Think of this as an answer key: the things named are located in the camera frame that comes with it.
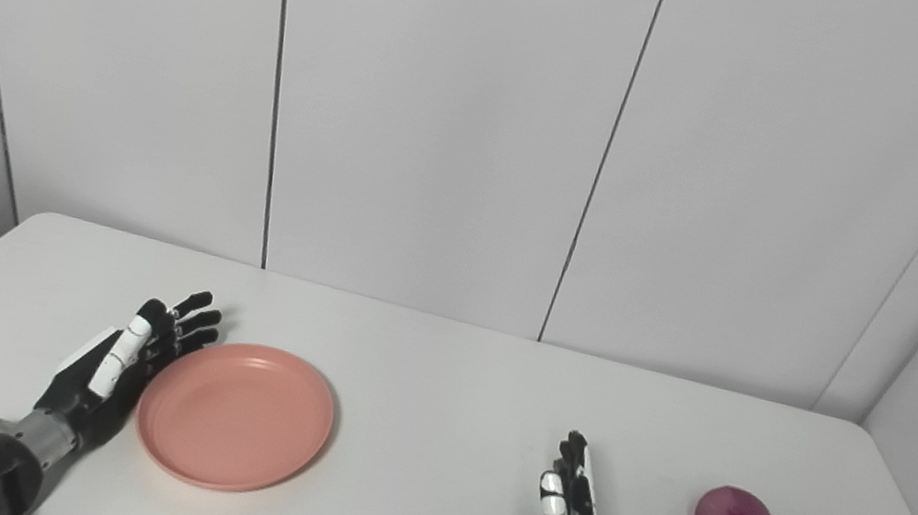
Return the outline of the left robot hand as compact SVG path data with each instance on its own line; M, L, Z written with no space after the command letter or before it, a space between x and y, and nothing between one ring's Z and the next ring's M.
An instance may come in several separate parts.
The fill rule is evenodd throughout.
M120 432L143 390L176 360L219 340L222 312L213 293L193 293L168 306L149 299L128 325L67 363L36 399L34 410L63 421L80 450L93 450Z

